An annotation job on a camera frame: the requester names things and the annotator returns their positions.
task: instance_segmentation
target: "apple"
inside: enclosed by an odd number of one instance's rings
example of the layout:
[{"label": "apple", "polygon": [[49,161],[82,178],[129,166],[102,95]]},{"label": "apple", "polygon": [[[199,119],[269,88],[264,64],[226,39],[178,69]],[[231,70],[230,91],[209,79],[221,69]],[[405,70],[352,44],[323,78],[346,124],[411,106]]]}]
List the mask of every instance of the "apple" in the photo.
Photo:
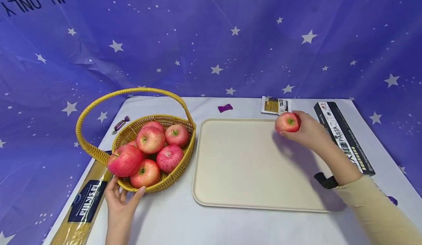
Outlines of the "apple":
[{"label": "apple", "polygon": [[107,168],[118,177],[128,177],[139,170],[144,159],[144,155],[138,148],[132,145],[122,145],[111,154]]},{"label": "apple", "polygon": [[172,125],[166,130],[166,142],[169,145],[183,147],[189,141],[189,132],[183,125]]},{"label": "apple", "polygon": [[166,137],[164,133],[156,127],[142,128],[136,137],[138,149],[144,153],[158,153],[164,147]]},{"label": "apple", "polygon": [[157,164],[161,171],[171,173],[183,158],[183,150],[177,145],[168,145],[157,154]]},{"label": "apple", "polygon": [[156,162],[150,159],[145,159],[141,163],[141,167],[138,172],[130,176],[130,183],[135,188],[141,188],[143,186],[149,187],[159,182],[161,178],[161,172]]},{"label": "apple", "polygon": [[300,129],[300,118],[292,112],[285,112],[277,117],[275,120],[275,130],[297,132]]},{"label": "apple", "polygon": [[166,129],[164,129],[164,126],[161,125],[161,123],[159,123],[158,121],[150,121],[147,124],[145,124],[144,126],[142,126],[142,128],[147,128],[147,127],[159,128],[163,133],[166,130]]},{"label": "apple", "polygon": [[136,141],[128,142],[127,145],[131,145],[131,146],[134,146],[136,148],[138,147],[138,146],[136,146]]}]

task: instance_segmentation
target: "plastic tray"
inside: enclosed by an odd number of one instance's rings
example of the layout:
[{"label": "plastic tray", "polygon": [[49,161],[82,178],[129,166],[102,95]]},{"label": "plastic tray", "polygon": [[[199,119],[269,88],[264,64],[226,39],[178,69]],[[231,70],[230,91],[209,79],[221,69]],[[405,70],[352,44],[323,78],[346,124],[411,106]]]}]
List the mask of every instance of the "plastic tray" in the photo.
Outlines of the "plastic tray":
[{"label": "plastic tray", "polygon": [[192,193],[205,206],[328,212],[345,208],[313,178],[331,172],[277,134],[274,120],[208,119],[200,128]]}]

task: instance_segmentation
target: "beige sleeve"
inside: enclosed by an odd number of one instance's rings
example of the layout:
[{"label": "beige sleeve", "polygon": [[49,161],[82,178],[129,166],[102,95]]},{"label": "beige sleeve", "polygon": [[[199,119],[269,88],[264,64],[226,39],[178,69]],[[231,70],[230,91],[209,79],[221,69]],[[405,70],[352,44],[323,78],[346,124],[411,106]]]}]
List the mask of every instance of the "beige sleeve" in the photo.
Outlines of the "beige sleeve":
[{"label": "beige sleeve", "polygon": [[373,245],[422,245],[416,226],[384,195],[368,176],[337,187]]}]

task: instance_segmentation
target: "yellow wicker basket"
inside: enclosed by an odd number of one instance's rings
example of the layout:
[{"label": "yellow wicker basket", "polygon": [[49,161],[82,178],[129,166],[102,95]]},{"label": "yellow wicker basket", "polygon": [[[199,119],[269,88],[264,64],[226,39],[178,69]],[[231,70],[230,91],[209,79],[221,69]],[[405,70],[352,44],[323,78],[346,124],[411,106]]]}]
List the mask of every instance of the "yellow wicker basket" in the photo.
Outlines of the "yellow wicker basket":
[{"label": "yellow wicker basket", "polygon": [[[107,165],[107,161],[109,159],[109,155],[105,153],[104,151],[98,149],[94,145],[90,144],[85,140],[85,138],[82,136],[82,123],[85,119],[88,112],[91,111],[92,108],[100,104],[101,102],[114,97],[118,95],[122,95],[125,93],[134,93],[134,92],[155,92],[155,93],[161,93],[163,95],[169,96],[173,99],[175,99],[180,105],[183,107],[183,109],[186,112],[187,120],[171,116],[171,115],[149,115],[146,117],[139,118],[137,120],[131,121],[128,125],[126,125],[117,135],[114,139],[112,151],[119,148],[121,145],[127,144],[128,142],[131,142],[136,138],[136,135],[138,134],[139,130],[142,126],[144,126],[147,122],[150,121],[158,121],[161,123],[164,128],[168,128],[171,125],[180,124],[183,125],[189,132],[189,143],[183,147],[183,158],[180,161],[180,163],[177,165],[177,167],[169,174],[162,172],[160,181],[150,187],[147,187],[146,192],[160,192],[167,187],[174,184],[178,178],[183,174],[184,170],[186,169],[187,165],[189,164],[190,158],[193,153],[193,148],[195,145],[195,131],[196,131],[196,125],[192,120],[192,117],[186,107],[186,104],[184,101],[179,97],[178,95],[168,92],[166,90],[161,89],[153,89],[153,88],[133,88],[133,89],[122,89],[116,92],[109,93],[105,96],[102,96],[101,98],[95,100],[92,102],[86,109],[81,113],[81,115],[78,118],[77,126],[76,126],[76,134],[78,141],[82,147],[92,158],[99,161],[103,165]],[[130,192],[136,192],[138,189],[133,187],[129,181],[128,178],[120,178],[118,181],[119,185]]]}]

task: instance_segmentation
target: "person's right hand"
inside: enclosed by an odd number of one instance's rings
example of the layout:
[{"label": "person's right hand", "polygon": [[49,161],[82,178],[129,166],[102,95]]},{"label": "person's right hand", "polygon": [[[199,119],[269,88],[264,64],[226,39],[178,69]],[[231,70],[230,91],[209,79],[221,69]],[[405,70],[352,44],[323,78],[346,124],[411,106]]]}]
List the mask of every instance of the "person's right hand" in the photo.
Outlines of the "person's right hand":
[{"label": "person's right hand", "polygon": [[282,131],[280,134],[290,140],[317,152],[326,146],[333,145],[324,126],[311,115],[303,111],[293,111],[300,118],[300,129],[297,132]]}]

